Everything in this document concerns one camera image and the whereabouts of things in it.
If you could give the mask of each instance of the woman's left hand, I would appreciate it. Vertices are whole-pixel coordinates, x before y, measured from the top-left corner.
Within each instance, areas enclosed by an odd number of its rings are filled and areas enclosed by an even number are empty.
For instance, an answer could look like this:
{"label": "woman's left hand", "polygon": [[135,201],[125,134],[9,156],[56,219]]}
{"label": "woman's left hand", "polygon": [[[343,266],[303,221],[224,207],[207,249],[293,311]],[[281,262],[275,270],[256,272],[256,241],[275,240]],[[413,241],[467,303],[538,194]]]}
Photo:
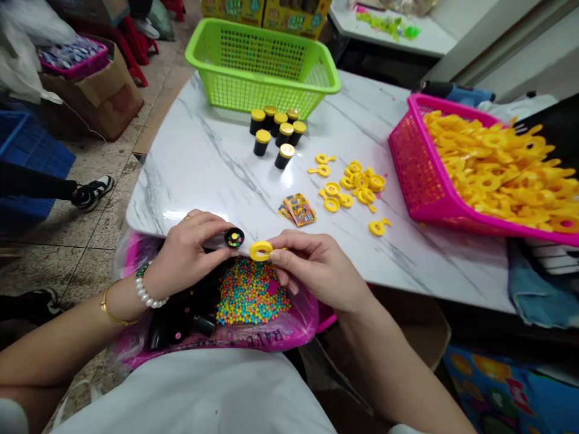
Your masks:
{"label": "woman's left hand", "polygon": [[169,230],[159,255],[147,268],[143,283],[155,300],[162,300],[200,281],[220,263],[237,256],[236,250],[221,248],[211,253],[203,244],[219,232],[235,227],[219,216],[194,209]]}

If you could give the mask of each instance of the woman's hand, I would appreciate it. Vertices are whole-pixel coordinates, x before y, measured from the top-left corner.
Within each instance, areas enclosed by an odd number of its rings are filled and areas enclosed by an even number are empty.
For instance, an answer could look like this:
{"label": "woman's hand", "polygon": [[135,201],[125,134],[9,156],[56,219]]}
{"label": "woman's hand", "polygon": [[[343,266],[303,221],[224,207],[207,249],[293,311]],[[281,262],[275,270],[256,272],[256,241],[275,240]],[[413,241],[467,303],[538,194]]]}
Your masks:
{"label": "woman's hand", "polygon": [[169,230],[161,252],[147,268],[143,284],[155,300],[162,300],[200,281],[236,250],[203,251],[203,243],[219,232],[235,227],[219,216],[197,209]]}
{"label": "woman's hand", "polygon": [[358,313],[374,299],[368,285],[336,240],[326,234],[310,235],[284,230],[269,240],[275,249],[270,261],[280,284],[297,293],[292,276],[301,280],[321,302],[342,312]]}

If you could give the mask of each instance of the gold bracelet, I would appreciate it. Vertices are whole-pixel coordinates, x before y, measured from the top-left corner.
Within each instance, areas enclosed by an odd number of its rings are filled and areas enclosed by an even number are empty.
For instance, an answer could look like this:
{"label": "gold bracelet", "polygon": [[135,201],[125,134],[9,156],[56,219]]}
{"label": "gold bracelet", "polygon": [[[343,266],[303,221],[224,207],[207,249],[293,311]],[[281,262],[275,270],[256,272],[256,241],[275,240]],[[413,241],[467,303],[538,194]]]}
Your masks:
{"label": "gold bracelet", "polygon": [[136,324],[137,322],[139,322],[141,319],[137,319],[136,321],[123,321],[122,319],[116,319],[114,316],[112,316],[109,311],[107,310],[107,293],[109,292],[109,289],[111,289],[116,282],[114,282],[111,286],[109,286],[106,291],[104,291],[103,293],[103,300],[101,301],[101,309],[103,310],[103,312],[105,313],[105,315],[107,315],[109,317],[109,320],[111,320],[111,322],[114,322],[115,324],[119,325],[119,326],[132,326],[133,324]]}

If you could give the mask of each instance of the green plastic basket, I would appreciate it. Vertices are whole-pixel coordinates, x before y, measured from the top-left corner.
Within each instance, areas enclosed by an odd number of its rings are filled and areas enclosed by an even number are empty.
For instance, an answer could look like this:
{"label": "green plastic basket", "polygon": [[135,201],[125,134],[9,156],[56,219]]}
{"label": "green plastic basket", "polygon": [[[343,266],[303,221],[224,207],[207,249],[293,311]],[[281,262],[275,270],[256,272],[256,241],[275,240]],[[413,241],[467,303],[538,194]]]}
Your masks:
{"label": "green plastic basket", "polygon": [[341,87],[321,43],[215,18],[201,20],[185,58],[198,69],[210,104],[241,112],[274,105],[306,119]]}

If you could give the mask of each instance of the wire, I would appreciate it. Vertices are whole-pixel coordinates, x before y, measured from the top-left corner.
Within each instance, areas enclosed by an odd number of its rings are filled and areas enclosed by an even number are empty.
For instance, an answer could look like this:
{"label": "wire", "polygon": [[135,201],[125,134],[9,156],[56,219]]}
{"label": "wire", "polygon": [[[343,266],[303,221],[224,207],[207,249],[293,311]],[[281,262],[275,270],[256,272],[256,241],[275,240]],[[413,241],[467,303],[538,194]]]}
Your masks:
{"label": "wire", "polygon": [[83,117],[80,116],[80,115],[77,113],[77,111],[74,110],[74,108],[72,108],[71,106],[69,106],[64,99],[62,99],[62,102],[65,103],[66,106],[67,106],[69,109],[71,109],[71,110],[75,113],[75,115],[78,116],[78,118],[79,118],[81,121],[84,122],[84,124],[86,125],[86,128],[87,128],[91,133],[95,133],[95,134],[98,135],[102,140],[104,140],[104,143],[108,143],[108,142],[107,142],[107,139],[105,139],[104,137],[102,137],[102,135],[100,135],[99,133],[97,133],[95,130],[91,130],[89,124],[86,123],[86,121],[83,119]]}

